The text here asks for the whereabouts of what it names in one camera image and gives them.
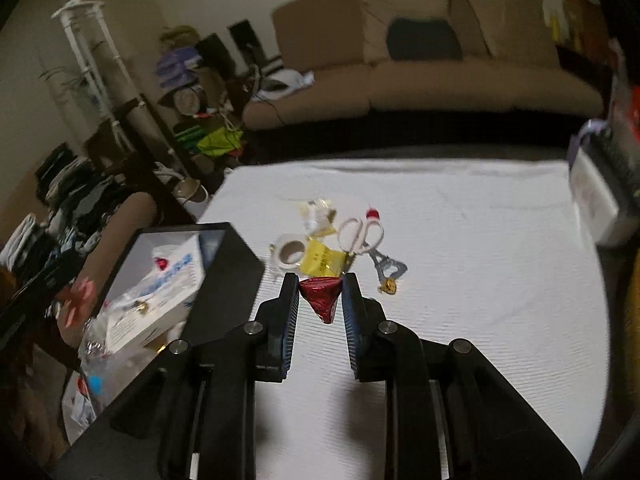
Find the metal eiffel tower opener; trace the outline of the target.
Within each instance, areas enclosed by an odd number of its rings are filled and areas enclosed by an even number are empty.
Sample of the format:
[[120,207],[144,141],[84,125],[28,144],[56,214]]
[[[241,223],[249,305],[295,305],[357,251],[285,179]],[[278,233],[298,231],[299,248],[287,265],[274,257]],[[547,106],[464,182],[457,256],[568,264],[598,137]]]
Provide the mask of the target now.
[[408,271],[405,263],[383,255],[377,249],[372,249],[369,256],[378,276],[378,291],[382,294],[395,295],[397,281]]

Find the white tape roll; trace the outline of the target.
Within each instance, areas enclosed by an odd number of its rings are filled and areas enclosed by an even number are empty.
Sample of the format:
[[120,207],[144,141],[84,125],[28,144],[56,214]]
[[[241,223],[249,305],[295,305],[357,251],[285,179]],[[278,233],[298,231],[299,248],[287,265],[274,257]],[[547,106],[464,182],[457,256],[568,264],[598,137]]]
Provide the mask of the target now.
[[270,269],[276,275],[295,273],[302,275],[300,270],[309,242],[308,238],[297,234],[281,235],[270,245]]

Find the yellow snack packet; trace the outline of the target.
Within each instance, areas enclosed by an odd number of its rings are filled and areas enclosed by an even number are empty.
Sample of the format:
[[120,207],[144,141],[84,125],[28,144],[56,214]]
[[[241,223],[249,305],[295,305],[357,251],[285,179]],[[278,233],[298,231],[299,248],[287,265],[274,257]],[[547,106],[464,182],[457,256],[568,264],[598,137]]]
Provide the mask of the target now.
[[311,240],[305,250],[299,271],[310,278],[339,278],[346,254],[333,250],[318,240]]

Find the white handled scissors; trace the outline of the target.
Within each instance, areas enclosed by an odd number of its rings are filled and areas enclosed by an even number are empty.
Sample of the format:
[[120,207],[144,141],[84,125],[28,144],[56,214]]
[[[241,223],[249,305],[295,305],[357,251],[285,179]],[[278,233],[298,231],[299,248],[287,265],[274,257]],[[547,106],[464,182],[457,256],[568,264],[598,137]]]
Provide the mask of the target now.
[[337,230],[337,243],[343,252],[363,255],[378,248],[384,240],[384,234],[378,218],[349,218]]

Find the black storage box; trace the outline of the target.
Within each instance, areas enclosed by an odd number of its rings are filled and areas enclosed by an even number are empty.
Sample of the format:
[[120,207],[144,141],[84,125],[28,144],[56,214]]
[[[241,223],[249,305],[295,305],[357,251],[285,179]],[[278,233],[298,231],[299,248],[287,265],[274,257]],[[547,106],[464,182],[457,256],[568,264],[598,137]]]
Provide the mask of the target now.
[[264,267],[228,224],[138,234],[82,334],[94,419],[59,477],[239,477],[250,458]]

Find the small red candy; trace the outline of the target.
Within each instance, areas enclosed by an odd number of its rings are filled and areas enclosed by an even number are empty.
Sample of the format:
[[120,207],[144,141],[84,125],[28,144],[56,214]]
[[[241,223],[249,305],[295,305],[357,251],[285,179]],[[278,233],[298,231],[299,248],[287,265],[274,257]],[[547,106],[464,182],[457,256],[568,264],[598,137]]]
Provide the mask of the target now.
[[369,208],[366,212],[366,218],[368,220],[371,220],[371,219],[378,220],[380,218],[380,213],[378,212],[377,209]]

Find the clear plastic candy bag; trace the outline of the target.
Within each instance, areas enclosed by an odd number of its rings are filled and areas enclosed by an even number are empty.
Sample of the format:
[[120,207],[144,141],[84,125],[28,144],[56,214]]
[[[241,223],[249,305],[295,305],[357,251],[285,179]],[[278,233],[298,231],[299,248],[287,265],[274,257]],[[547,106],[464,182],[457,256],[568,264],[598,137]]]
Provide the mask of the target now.
[[298,204],[305,233],[310,238],[322,238],[336,232],[333,222],[336,209],[330,200],[306,200]]

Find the white blue printed carton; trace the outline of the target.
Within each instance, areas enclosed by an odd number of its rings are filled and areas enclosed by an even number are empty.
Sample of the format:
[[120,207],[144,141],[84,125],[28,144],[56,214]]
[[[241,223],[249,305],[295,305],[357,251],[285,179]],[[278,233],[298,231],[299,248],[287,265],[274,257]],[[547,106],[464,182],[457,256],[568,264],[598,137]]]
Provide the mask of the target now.
[[[143,347],[159,334],[183,321],[204,280],[200,236],[193,234],[168,254],[169,266],[153,270],[107,304],[105,351],[115,354]],[[136,301],[149,304],[145,314]]]

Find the white table cloth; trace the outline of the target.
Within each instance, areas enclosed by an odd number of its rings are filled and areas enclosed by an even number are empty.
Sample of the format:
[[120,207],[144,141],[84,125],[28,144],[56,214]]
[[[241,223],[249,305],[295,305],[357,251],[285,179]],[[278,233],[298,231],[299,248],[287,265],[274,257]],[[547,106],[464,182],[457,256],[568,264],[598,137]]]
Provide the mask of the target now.
[[[424,339],[465,338],[488,357],[581,465],[608,388],[610,323],[596,248],[565,162],[351,159],[235,169],[203,214],[227,221],[259,258],[303,231],[299,207],[337,218],[376,209],[381,249],[407,266],[386,315]],[[378,479],[384,389],[356,382],[344,323],[298,310],[292,367],[261,384],[262,479]]]

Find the neon yellow green bag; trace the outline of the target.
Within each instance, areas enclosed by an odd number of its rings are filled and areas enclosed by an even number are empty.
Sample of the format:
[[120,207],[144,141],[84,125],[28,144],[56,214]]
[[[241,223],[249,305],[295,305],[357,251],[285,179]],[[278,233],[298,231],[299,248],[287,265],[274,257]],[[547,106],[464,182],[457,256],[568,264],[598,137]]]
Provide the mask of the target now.
[[242,135],[241,130],[220,127],[203,136],[196,144],[196,147],[205,156],[218,158],[242,148]]

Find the pile of folded clothes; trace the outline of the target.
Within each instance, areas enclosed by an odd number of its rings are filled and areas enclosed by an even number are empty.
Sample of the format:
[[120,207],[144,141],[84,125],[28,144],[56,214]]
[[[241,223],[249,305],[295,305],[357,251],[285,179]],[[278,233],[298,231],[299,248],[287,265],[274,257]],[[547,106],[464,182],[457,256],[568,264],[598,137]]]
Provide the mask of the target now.
[[63,252],[87,255],[131,190],[67,144],[57,146],[1,208],[1,267],[25,283]]

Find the white cap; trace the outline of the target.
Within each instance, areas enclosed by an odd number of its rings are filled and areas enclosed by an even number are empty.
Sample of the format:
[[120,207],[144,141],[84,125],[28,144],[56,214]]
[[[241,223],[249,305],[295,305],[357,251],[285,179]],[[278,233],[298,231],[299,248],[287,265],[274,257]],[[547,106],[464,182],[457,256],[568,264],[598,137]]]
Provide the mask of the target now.
[[284,68],[265,77],[259,85],[256,96],[268,101],[282,99],[311,87],[315,81],[316,78],[311,70],[299,73],[297,70]]

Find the black cushion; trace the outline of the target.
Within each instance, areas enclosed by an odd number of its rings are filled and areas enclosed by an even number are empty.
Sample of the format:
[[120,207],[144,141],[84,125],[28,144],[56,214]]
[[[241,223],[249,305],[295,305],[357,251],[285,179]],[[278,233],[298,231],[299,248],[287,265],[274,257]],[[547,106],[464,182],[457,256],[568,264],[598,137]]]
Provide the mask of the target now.
[[458,37],[446,20],[395,18],[388,26],[386,48],[393,61],[460,61]]

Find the brown sofa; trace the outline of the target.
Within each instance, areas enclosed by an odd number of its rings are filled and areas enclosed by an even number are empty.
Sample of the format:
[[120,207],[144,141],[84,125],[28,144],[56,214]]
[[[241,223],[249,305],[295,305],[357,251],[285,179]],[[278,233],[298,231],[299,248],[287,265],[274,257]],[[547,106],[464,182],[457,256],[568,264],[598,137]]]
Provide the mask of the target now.
[[[446,20],[460,61],[393,61],[395,18]],[[393,110],[533,110],[591,118],[603,100],[563,70],[542,0],[294,0],[272,14],[284,68],[316,81],[285,98],[244,108],[248,128],[356,118]]]

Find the white coat rack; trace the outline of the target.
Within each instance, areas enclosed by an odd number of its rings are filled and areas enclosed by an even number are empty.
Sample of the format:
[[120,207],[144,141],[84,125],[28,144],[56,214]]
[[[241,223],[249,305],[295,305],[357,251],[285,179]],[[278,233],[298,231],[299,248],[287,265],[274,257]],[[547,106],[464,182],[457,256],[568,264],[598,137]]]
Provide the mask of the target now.
[[102,35],[102,40],[106,44],[108,52],[110,52],[111,60],[117,66],[119,73],[134,96],[134,102],[139,106],[143,106],[141,92],[134,83],[107,25],[103,11],[104,6],[105,3],[98,0],[66,0],[58,10],[53,12],[51,18],[60,22],[82,78],[89,86],[89,94],[96,102],[100,116],[110,125],[116,145],[125,153],[132,153],[134,144],[126,136],[122,121],[116,117],[115,102],[107,90],[98,61],[90,48],[89,40],[84,34],[81,25],[83,18],[91,23],[96,23]]

